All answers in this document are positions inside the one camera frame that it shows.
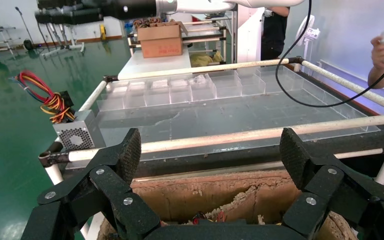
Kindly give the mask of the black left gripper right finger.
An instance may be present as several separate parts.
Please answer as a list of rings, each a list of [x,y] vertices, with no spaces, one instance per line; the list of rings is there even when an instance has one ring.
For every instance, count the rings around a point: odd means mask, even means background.
[[[313,240],[330,212],[362,232],[365,240],[384,240],[384,185],[318,153],[291,128],[281,133],[281,161],[301,194],[286,211],[282,225]]]

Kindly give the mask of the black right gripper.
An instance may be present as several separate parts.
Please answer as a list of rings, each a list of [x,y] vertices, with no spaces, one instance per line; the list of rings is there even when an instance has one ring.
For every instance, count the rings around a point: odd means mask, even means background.
[[[49,9],[34,13],[39,24],[81,24],[74,11],[62,12],[56,9],[75,6],[80,4],[81,0],[37,0],[36,2],[39,9]],[[119,20],[154,17],[157,14],[155,0],[83,0],[82,4],[87,8],[100,9],[104,17]]]

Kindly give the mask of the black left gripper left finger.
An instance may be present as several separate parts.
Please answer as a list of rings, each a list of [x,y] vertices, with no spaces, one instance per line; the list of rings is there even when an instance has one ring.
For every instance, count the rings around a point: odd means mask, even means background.
[[[102,213],[126,240],[143,240],[161,226],[159,216],[131,188],[141,157],[141,135],[100,149],[75,176],[43,191],[22,233],[24,240],[72,240]]]

